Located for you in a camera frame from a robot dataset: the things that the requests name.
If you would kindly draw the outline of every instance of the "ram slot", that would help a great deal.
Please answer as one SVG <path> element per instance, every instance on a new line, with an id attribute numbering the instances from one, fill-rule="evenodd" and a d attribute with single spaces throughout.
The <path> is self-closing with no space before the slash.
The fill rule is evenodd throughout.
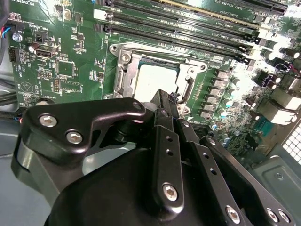
<path id="1" fill-rule="evenodd" d="M 217 30 L 213 30 L 210 28 L 206 27 L 200 27 L 200 26 L 192 26 L 189 24 L 181 24 L 178 23 L 177 21 L 166 21 L 166 20 L 160 20 L 160 18 L 157 18 L 157 20 L 147 20 L 144 18 L 137 17 L 137 14 L 132 12 L 130 15 L 135 15 L 135 16 L 130 16 L 130 15 L 125 15 L 124 11 L 122 13 L 112 13 L 114 15 L 114 18 L 119 18 L 123 20 L 127 20 L 129 22 L 134 22 L 134 23 L 140 23 L 140 24 L 145 24 L 145 25 L 150 25 L 153 27 L 157 28 L 162 28 L 162 29 L 167 29 L 171 31 L 177 31 L 178 33 L 194 36 L 197 38 L 205 38 L 205 39 L 210 39 L 214 40 L 220 43 L 224 43 L 230 46 L 234 46 L 236 48 L 239 48 L 239 41 L 242 41 L 243 39 L 240 38 L 239 36 L 235 35 L 230 35 L 228 33 L 220 32 Z"/>
<path id="2" fill-rule="evenodd" d="M 180 40 L 183 43 L 187 43 L 188 45 L 202 45 L 208 48 L 216 48 L 218 50 L 224 50 L 224 51 L 229 51 L 233 53 L 240 53 L 239 51 L 239 45 L 236 46 L 231 46 L 227 44 L 223 44 L 217 41 L 213 41 L 212 38 L 208 37 L 202 37 L 202 38 L 196 38 L 196 37 L 191 37 L 188 35 L 180 34 L 177 31 L 169 31 L 166 29 L 159 29 L 157 27 L 149 26 L 149 25 L 143 25 L 138 23 L 133 23 L 129 22 L 127 20 L 121 20 L 121 19 L 113 19 L 110 21 L 110 23 L 130 29 L 135 29 L 147 33 L 152 33 L 158 36 L 161 36 L 162 39 L 165 39 L 166 37 L 169 37 L 175 40 Z"/>
<path id="3" fill-rule="evenodd" d="M 277 3 L 269 0 L 226 0 L 227 2 L 234 3 L 247 8 L 255 9 L 265 12 L 270 15 L 283 16 L 288 8 L 287 5 Z"/>
<path id="4" fill-rule="evenodd" d="M 140 12 L 143 11 L 152 15 L 163 16 L 169 19 L 179 19 L 192 25 L 206 25 L 224 30 L 229 33 L 233 32 L 241 35 L 245 33 L 252 34 L 254 30 L 256 30 L 245 25 L 240 25 L 237 22 L 231 22 L 216 18 L 205 13 L 195 13 L 189 10 L 151 0 L 140 1 L 139 4 L 137 4 L 137 2 L 134 2 L 133 0 L 114 0 L 114 5 L 112 6 L 115 8 L 125 7 L 136 9 Z"/>
<path id="5" fill-rule="evenodd" d="M 149 33 L 146 31 L 142 31 L 142 30 L 137 30 L 137 29 L 132 29 L 132 28 L 128 28 L 128 27 L 121 27 L 121 26 L 117 26 L 115 24 L 108 24 L 109 25 L 109 32 L 111 34 L 123 34 L 123 35 L 128 35 L 132 38 L 134 37 L 139 37 L 142 38 L 144 41 L 147 40 L 155 40 L 155 41 L 159 41 L 160 43 L 158 43 L 159 45 L 162 46 L 162 43 L 164 44 L 172 44 L 174 46 L 178 46 L 181 48 L 187 48 L 187 49 L 192 49 L 198 52 L 204 52 L 205 55 L 209 56 L 211 55 L 215 55 L 215 56 L 219 56 L 220 58 L 225 58 L 225 59 L 235 59 L 236 56 L 238 54 L 235 54 L 233 52 L 227 52 L 224 51 L 222 49 L 215 49 L 212 47 L 207 47 L 207 46 L 201 46 L 198 44 L 194 44 L 194 43 L 189 43 L 183 40 L 175 40 L 174 38 L 170 38 L 170 37 L 163 37 L 161 35 L 158 34 L 153 34 L 153 33 Z M 99 24 L 95 24 L 94 25 L 94 30 L 97 32 L 102 32 L 99 30 Z"/>

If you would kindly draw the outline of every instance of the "capacitor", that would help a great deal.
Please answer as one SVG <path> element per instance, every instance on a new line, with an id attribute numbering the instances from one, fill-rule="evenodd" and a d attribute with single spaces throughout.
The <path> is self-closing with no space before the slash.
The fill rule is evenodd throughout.
<path id="1" fill-rule="evenodd" d="M 217 125 L 215 124 L 215 121 L 211 121 L 209 124 L 212 129 L 217 129 Z"/>
<path id="2" fill-rule="evenodd" d="M 276 89 L 277 85 L 273 82 L 273 81 L 269 81 L 267 86 L 270 88 L 270 89 Z"/>
<path id="3" fill-rule="evenodd" d="M 228 137 L 228 134 L 226 134 L 226 133 L 222 135 L 222 139 L 225 143 L 227 143 L 230 140 L 230 138 Z"/>
<path id="4" fill-rule="evenodd" d="M 287 49 L 285 51 L 285 54 L 294 58 L 294 59 L 297 59 L 299 56 L 300 56 L 300 53 L 295 51 L 295 50 L 292 50 L 292 49 Z"/>
<path id="5" fill-rule="evenodd" d="M 256 96 L 253 97 L 253 101 L 254 101 L 255 103 L 257 103 L 258 100 L 259 100 L 259 96 L 256 95 Z"/>
<path id="6" fill-rule="evenodd" d="M 233 105 L 233 101 L 231 101 L 229 98 L 224 99 L 223 103 L 226 105 L 226 107 L 232 107 Z"/>
<path id="7" fill-rule="evenodd" d="M 277 54 L 275 52 L 267 50 L 264 52 L 263 56 L 268 60 L 274 60 L 277 57 Z"/>
<path id="8" fill-rule="evenodd" d="M 224 109 L 219 109 L 218 110 L 218 114 L 222 117 L 222 118 L 225 118 L 227 117 L 228 113 L 224 110 Z"/>
<path id="9" fill-rule="evenodd" d="M 234 88 L 230 88 L 228 89 L 228 93 L 232 96 L 232 97 L 236 97 L 238 94 L 238 91 Z"/>
<path id="10" fill-rule="evenodd" d="M 250 111 L 250 116 L 252 117 L 252 119 L 255 119 L 256 121 L 260 119 L 260 115 L 255 111 Z"/>
<path id="11" fill-rule="evenodd" d="M 29 47 L 28 47 L 28 51 L 31 52 L 31 53 L 34 53 L 34 51 L 40 47 L 40 45 L 36 42 L 34 42 L 33 44 L 31 44 Z"/>
<path id="12" fill-rule="evenodd" d="M 275 41 L 270 41 L 268 47 L 274 51 L 279 51 L 281 49 L 281 44 Z"/>
<path id="13" fill-rule="evenodd" d="M 236 87 L 241 87 L 241 80 L 239 78 L 235 78 L 232 80 L 232 83 L 236 86 Z"/>
<path id="14" fill-rule="evenodd" d="M 271 77 L 271 80 L 275 83 L 280 83 L 281 81 L 281 78 L 279 78 L 278 76 L 276 75 L 273 75 L 273 77 Z"/>
<path id="15" fill-rule="evenodd" d="M 251 99 L 251 98 L 247 98 L 246 102 L 248 103 L 248 105 L 250 105 L 251 107 L 255 107 L 256 103 Z"/>
<path id="16" fill-rule="evenodd" d="M 220 144 L 225 147 L 227 145 L 227 143 L 224 142 L 224 140 L 220 140 Z"/>

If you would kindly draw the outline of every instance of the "cable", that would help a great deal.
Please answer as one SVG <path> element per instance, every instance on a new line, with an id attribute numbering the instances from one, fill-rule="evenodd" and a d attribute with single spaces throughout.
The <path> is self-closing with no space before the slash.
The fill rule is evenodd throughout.
<path id="1" fill-rule="evenodd" d="M 10 13 L 10 0 L 0 0 L 0 27 L 4 27 Z"/>
<path id="2" fill-rule="evenodd" d="M 10 0 L 0 0 L 0 27 L 4 27 L 6 22 L 8 21 L 9 13 L 10 13 Z M 1 39 L 0 45 L 0 65 L 3 62 L 5 50 L 7 46 L 7 40 Z"/>
<path id="3" fill-rule="evenodd" d="M 14 92 L 14 93 L 7 93 L 7 94 L 3 94 L 3 95 L 0 95 L 0 101 L 2 100 L 8 100 L 8 99 L 13 99 L 13 98 L 16 98 L 17 97 L 17 93 Z"/>
<path id="4" fill-rule="evenodd" d="M 6 32 L 8 32 L 8 31 L 10 31 L 10 27 L 8 27 L 7 29 L 5 29 L 5 31 L 2 33 L 2 35 L 1 35 L 1 36 L 2 36 L 2 38 L 5 38 L 5 36 L 4 36 L 4 35 L 5 35 L 5 33 L 6 33 Z"/>
<path id="5" fill-rule="evenodd" d="M 18 102 L 17 98 L 9 99 L 9 100 L 2 100 L 2 101 L 0 101 L 0 106 L 6 106 L 6 105 L 14 104 L 17 102 Z"/>
<path id="6" fill-rule="evenodd" d="M 4 159 L 4 158 L 10 158 L 13 157 L 14 153 L 10 153 L 10 154 L 0 154 L 0 159 Z"/>
<path id="7" fill-rule="evenodd" d="M 0 65 L 3 62 L 5 50 L 7 49 L 8 40 L 7 39 L 1 39 L 1 45 L 0 45 Z"/>
<path id="8" fill-rule="evenodd" d="M 16 89 L 15 85 L 9 83 L 8 81 L 4 80 L 4 79 L 0 79 L 0 86 L 9 88 L 9 89 Z"/>
<path id="9" fill-rule="evenodd" d="M 280 71 L 279 69 L 277 69 L 278 65 L 281 65 L 281 66 L 285 67 L 286 70 L 281 70 L 281 71 Z M 286 65 L 284 65 L 284 64 L 279 63 L 279 64 L 277 64 L 277 65 L 275 66 L 275 71 L 276 71 L 277 73 L 285 72 L 285 71 L 287 71 L 287 70 L 288 70 L 288 67 L 287 67 Z"/>

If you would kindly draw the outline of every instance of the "black cable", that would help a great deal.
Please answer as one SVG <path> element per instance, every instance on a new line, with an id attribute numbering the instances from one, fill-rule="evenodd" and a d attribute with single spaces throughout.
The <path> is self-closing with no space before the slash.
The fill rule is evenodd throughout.
<path id="1" fill-rule="evenodd" d="M 7 39 L 1 39 L 1 45 L 0 45 L 0 65 L 3 62 L 4 54 L 7 49 L 8 40 Z"/>
<path id="2" fill-rule="evenodd" d="M 0 154 L 0 159 L 4 159 L 4 158 L 10 158 L 14 155 L 14 153 L 9 153 L 9 154 Z"/>
<path id="3" fill-rule="evenodd" d="M 6 87 L 9 89 L 16 89 L 16 87 L 13 84 L 9 83 L 9 81 L 6 81 L 4 79 L 0 79 L 0 86 Z"/>
<path id="4" fill-rule="evenodd" d="M 9 18 L 10 0 L 0 0 L 0 29 L 4 27 Z M 0 65 L 3 62 L 4 54 L 7 48 L 7 40 L 1 39 L 0 45 Z"/>
<path id="5" fill-rule="evenodd" d="M 17 103 L 18 100 L 16 99 L 9 99 L 9 100 L 2 100 L 0 101 L 0 106 L 6 106 L 6 105 L 10 105 L 10 104 L 14 104 Z"/>
<path id="6" fill-rule="evenodd" d="M 9 18 L 10 0 L 0 0 L 0 29 L 4 27 Z"/>
<path id="7" fill-rule="evenodd" d="M 7 93 L 7 94 L 3 94 L 0 95 L 0 101 L 1 100 L 7 100 L 7 99 L 12 99 L 12 98 L 16 98 L 17 97 L 17 93 Z"/>

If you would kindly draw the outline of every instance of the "mounting screw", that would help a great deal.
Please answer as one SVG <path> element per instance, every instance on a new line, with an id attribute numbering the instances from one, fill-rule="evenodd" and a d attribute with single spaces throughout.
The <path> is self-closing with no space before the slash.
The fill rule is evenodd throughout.
<path id="1" fill-rule="evenodd" d="M 270 217 L 275 223 L 279 222 L 278 217 L 276 216 L 276 214 L 275 214 L 273 211 L 271 211 L 270 209 L 268 209 L 267 211 L 268 211 L 269 217 Z"/>
<path id="2" fill-rule="evenodd" d="M 171 185 L 163 185 L 163 192 L 170 201 L 176 201 L 178 198 L 176 189 Z"/>
<path id="3" fill-rule="evenodd" d="M 23 37 L 19 33 L 13 33 L 12 39 L 15 42 L 22 42 L 23 41 Z"/>
<path id="4" fill-rule="evenodd" d="M 46 127 L 54 127 L 57 124 L 57 120 L 51 115 L 43 115 L 39 118 L 39 121 L 42 126 Z"/>
<path id="5" fill-rule="evenodd" d="M 239 224 L 239 223 L 240 223 L 239 215 L 238 215 L 238 213 L 235 211 L 235 209 L 233 209 L 233 208 L 230 207 L 230 206 L 227 206 L 227 207 L 226 207 L 226 211 L 227 211 L 227 214 L 228 214 L 229 218 L 230 218 L 235 224 Z"/>
<path id="6" fill-rule="evenodd" d="M 130 56 L 129 54 L 127 54 L 127 53 L 122 54 L 121 60 L 122 60 L 124 63 L 128 63 L 128 62 L 130 62 L 130 60 L 131 60 L 131 56 Z"/>
<path id="7" fill-rule="evenodd" d="M 282 173 L 279 173 L 279 172 L 275 174 L 275 177 L 276 177 L 278 180 L 283 179 Z"/>
<path id="8" fill-rule="evenodd" d="M 182 121 L 182 122 L 184 126 L 189 127 L 189 123 L 187 121 Z"/>
<path id="9" fill-rule="evenodd" d="M 279 214 L 283 218 L 283 220 L 285 220 L 287 223 L 291 222 L 288 216 L 282 210 L 279 210 Z"/>
<path id="10" fill-rule="evenodd" d="M 212 145 L 216 145 L 215 141 L 212 140 L 211 138 L 208 138 L 209 142 L 212 144 Z"/>
<path id="11" fill-rule="evenodd" d="M 67 133 L 66 137 L 71 144 L 75 144 L 75 145 L 78 145 L 83 141 L 83 137 L 78 132 L 69 132 Z"/>

